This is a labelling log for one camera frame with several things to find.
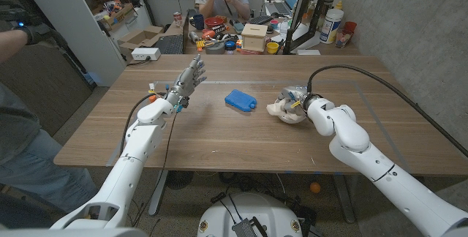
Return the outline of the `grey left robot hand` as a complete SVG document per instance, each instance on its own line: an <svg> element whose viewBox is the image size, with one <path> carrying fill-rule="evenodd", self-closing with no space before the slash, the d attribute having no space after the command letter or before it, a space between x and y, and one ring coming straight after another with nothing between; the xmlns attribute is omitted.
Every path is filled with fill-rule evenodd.
<svg viewBox="0 0 468 237"><path fill-rule="evenodd" d="M202 77L204 72L204 61L201 59L201 55L197 54L192 59L190 65L175 79L165 99L174 105L175 108L179 106L187 108L189 96L206 79L206 77Z"/></svg>

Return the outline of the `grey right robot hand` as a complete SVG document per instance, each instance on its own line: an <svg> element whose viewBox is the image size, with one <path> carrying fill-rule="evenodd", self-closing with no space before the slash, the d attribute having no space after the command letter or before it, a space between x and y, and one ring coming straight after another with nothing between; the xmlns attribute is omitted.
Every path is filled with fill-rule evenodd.
<svg viewBox="0 0 468 237"><path fill-rule="evenodd" d="M305 86L287 86L278 95L278 101L284 102L286 113L302 116L305 114L303 104L308 94Z"/></svg>

